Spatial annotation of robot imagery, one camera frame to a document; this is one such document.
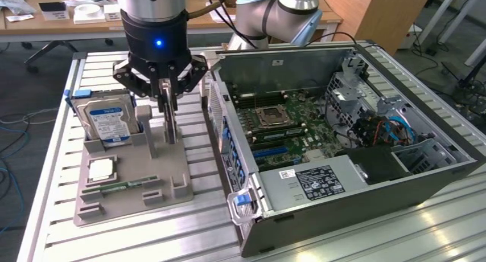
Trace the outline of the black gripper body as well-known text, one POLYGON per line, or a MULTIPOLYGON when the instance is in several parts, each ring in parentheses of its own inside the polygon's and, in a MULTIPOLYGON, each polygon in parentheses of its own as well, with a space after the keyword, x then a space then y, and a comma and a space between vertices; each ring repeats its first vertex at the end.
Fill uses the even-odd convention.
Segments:
POLYGON ((181 73, 191 61, 187 49, 187 12, 163 22, 145 22, 130 18, 121 12, 122 26, 127 40, 127 61, 141 74, 149 73, 153 63, 158 74, 166 75, 174 67, 181 73))

